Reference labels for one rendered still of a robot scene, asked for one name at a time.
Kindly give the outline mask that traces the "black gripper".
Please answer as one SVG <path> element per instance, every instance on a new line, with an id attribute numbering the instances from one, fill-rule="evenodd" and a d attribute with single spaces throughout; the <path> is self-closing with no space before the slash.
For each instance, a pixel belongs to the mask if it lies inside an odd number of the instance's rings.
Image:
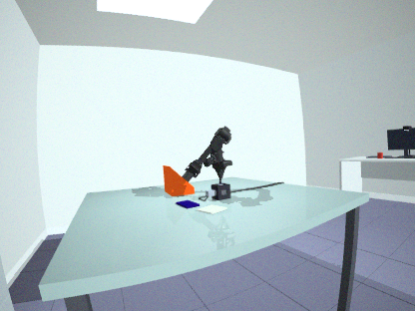
<path id="1" fill-rule="evenodd" d="M 225 160 L 225 158 L 223 158 L 224 152 L 222 150 L 211 151 L 211 154 L 214 154 L 217 160 L 216 163 L 212 163 L 212 168 L 215 169 L 218 178 L 222 179 L 226 167 L 233 165 L 232 161 L 230 159 Z"/>

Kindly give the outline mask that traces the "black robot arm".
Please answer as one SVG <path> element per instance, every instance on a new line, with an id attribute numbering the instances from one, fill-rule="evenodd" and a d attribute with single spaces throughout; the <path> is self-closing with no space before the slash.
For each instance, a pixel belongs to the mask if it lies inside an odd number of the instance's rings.
<path id="1" fill-rule="evenodd" d="M 201 168 L 204 166 L 208 167 L 212 163 L 216 163 L 216 157 L 214 154 L 211 155 L 211 151 L 220 151 L 222 150 L 223 144 L 228 145 L 231 140 L 230 129 L 227 126 L 219 128 L 210 141 L 210 145 L 203 152 L 203 154 L 193 162 L 191 162 L 185 169 L 185 173 L 182 178 L 189 182 L 192 177 L 196 178 L 201 173 Z M 210 157 L 208 157 L 210 155 Z M 206 159 L 207 158 L 207 159 Z M 189 167 L 189 168 L 188 168 Z"/>

